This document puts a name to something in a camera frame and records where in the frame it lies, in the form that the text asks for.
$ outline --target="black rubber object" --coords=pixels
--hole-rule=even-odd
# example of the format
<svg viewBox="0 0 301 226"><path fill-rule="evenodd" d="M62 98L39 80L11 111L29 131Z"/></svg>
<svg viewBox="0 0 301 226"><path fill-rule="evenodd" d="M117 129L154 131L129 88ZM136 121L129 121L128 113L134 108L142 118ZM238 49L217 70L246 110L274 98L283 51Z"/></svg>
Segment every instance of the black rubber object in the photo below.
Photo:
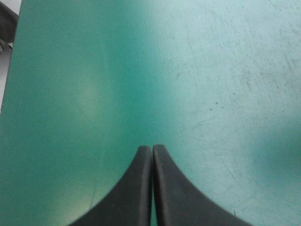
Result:
<svg viewBox="0 0 301 226"><path fill-rule="evenodd" d="M110 193L71 226L149 226L150 217L151 151L141 146Z"/></svg>
<svg viewBox="0 0 301 226"><path fill-rule="evenodd" d="M153 162L158 226L250 226L203 195L164 145L154 146Z"/></svg>
<svg viewBox="0 0 301 226"><path fill-rule="evenodd" d="M0 1L0 39L6 43L15 39L19 16Z"/></svg>

